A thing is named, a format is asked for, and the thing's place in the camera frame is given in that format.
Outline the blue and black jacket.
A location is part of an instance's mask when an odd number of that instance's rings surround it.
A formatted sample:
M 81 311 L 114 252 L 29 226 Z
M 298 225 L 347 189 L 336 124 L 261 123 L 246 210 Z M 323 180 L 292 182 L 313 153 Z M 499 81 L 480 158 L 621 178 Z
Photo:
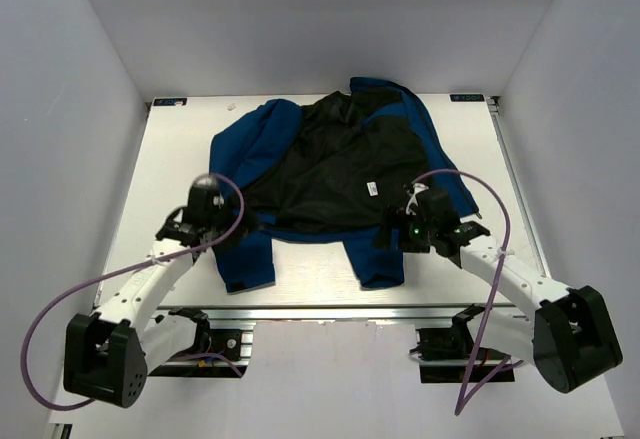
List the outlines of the blue and black jacket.
M 343 245 L 366 289 L 401 285 L 403 255 L 374 244 L 390 206 L 405 205 L 419 176 L 449 192 L 459 215 L 478 206 L 444 151 L 419 97 L 391 81 L 355 77 L 348 93 L 310 105 L 266 102 L 216 134 L 209 169 L 245 205 L 251 233 L 215 248 L 230 293 L 275 281 L 273 243 Z

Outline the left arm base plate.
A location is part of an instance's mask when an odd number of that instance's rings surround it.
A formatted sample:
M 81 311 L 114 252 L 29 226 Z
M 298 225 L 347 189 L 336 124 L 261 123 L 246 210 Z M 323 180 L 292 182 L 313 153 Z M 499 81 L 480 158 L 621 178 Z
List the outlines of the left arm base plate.
M 169 317 L 185 318 L 196 326 L 193 344 L 176 353 L 150 373 L 151 377 L 240 379 L 251 357 L 252 332 L 249 329 L 212 323 L 203 311 L 182 309 Z

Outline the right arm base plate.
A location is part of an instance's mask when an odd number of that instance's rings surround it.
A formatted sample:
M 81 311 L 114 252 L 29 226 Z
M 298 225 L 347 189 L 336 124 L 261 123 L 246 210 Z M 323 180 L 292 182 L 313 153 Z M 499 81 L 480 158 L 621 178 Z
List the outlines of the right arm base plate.
M 472 351 L 471 339 L 464 339 L 442 321 L 419 321 L 415 325 L 416 344 L 409 357 L 418 365 L 423 385 L 460 385 Z M 470 375 L 471 385 L 485 378 L 506 356 L 493 349 L 480 347 Z M 513 383 L 515 372 L 508 363 L 493 376 L 490 383 Z

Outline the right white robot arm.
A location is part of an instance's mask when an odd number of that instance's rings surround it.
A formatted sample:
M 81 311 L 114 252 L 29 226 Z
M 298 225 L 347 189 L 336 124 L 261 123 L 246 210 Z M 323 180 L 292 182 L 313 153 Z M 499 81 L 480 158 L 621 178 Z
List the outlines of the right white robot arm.
M 472 358 L 492 349 L 533 365 L 561 393 L 623 361 L 605 300 L 596 289 L 576 289 L 542 276 L 507 252 L 483 225 L 461 220 L 441 187 L 417 183 L 406 206 L 387 207 L 374 244 L 406 253 L 434 252 L 496 284 L 519 311 L 510 315 L 484 305 L 463 309 L 452 318 L 448 345 L 415 347 L 427 361 Z

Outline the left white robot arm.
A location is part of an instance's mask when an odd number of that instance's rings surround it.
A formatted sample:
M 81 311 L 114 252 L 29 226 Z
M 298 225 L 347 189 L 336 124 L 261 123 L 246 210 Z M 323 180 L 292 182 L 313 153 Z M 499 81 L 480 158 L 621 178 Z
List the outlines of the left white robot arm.
M 68 323 L 65 391 L 128 408 L 159 367 L 173 359 L 208 357 L 212 336 L 206 313 L 158 308 L 203 253 L 230 241 L 244 212 L 241 191 L 229 178 L 196 177 L 186 204 L 166 217 L 147 258 L 128 269 L 126 282 L 91 314 L 77 314 Z

